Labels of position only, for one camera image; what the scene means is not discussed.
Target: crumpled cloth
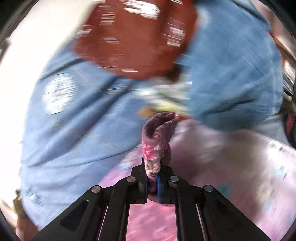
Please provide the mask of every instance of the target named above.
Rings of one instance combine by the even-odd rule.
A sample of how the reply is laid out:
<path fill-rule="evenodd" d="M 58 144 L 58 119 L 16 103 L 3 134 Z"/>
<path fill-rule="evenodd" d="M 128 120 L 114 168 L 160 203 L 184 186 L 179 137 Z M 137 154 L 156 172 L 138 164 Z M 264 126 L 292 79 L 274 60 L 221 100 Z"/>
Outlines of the crumpled cloth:
<path fill-rule="evenodd" d="M 180 116 L 174 112 L 155 114 L 143 126 L 142 152 L 149 180 L 149 191 L 156 191 L 156 178 L 161 164 L 168 165 L 171 158 L 169 141 Z"/>

